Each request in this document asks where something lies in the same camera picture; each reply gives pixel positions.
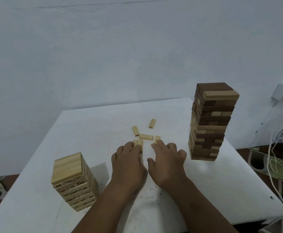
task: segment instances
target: hand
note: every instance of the hand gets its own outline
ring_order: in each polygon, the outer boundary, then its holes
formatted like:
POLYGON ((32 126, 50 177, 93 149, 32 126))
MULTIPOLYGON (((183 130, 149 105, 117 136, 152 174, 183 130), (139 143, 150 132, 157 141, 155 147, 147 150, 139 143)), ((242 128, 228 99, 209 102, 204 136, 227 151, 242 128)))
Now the hand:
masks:
POLYGON ((154 182, 167 192, 179 181, 186 179, 186 173, 183 164, 187 153, 184 150, 177 152, 174 143, 167 146, 161 140, 158 144, 153 143, 151 147, 155 151, 155 161, 148 158, 148 171, 154 182))
POLYGON ((141 145, 134 148, 133 146, 133 142, 128 142, 120 146, 111 157, 110 184, 120 187, 128 198, 141 187, 147 175, 147 170, 140 160, 141 145))

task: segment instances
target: person's right hand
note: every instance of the person's right hand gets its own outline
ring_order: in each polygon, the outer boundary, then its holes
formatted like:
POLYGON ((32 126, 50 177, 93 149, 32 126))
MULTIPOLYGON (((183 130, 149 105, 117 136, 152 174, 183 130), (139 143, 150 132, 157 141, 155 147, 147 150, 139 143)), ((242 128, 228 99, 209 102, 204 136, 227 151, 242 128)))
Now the person's right hand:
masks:
POLYGON ((165 145, 161 140, 157 140, 157 143, 151 145, 155 151, 155 161, 152 158, 147 159, 148 172, 155 184, 169 191, 177 182, 186 179, 183 164, 187 153, 184 150, 177 152, 174 143, 165 145))

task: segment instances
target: block tower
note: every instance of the block tower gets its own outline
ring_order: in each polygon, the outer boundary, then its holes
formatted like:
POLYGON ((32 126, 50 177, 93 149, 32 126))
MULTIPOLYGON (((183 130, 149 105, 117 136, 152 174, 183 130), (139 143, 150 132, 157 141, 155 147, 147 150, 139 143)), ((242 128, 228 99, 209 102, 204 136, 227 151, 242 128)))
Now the block tower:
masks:
POLYGON ((92 206, 97 197, 97 182, 81 152, 54 161, 51 183, 75 210, 92 206))
POLYGON ((215 161, 239 94, 226 83, 198 83, 192 106, 191 159, 215 161))

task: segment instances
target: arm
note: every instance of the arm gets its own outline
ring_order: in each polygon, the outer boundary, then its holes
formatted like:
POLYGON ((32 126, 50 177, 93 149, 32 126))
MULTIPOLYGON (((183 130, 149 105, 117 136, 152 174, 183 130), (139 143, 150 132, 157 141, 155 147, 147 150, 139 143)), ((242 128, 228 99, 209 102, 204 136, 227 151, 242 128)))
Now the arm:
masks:
POLYGON ((111 157, 112 177, 95 204, 72 233, 113 233, 121 214, 147 174, 139 157, 140 145, 128 142, 111 157))
POLYGON ((177 204, 190 233, 225 232, 237 233, 237 230, 202 195, 194 183, 187 178, 183 164, 187 153, 177 152, 174 143, 167 146, 163 141, 152 144, 155 161, 148 158, 149 174, 154 182, 167 191, 177 204))

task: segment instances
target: person's left arm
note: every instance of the person's left arm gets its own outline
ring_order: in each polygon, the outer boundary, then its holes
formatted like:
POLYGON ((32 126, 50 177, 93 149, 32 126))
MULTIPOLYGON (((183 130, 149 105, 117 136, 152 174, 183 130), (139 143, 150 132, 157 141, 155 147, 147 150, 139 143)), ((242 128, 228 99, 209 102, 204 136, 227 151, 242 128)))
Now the person's left arm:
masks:
POLYGON ((72 233, 114 233, 132 195, 141 187, 146 168, 140 160, 141 146, 128 142, 111 157, 112 177, 97 201, 72 233))

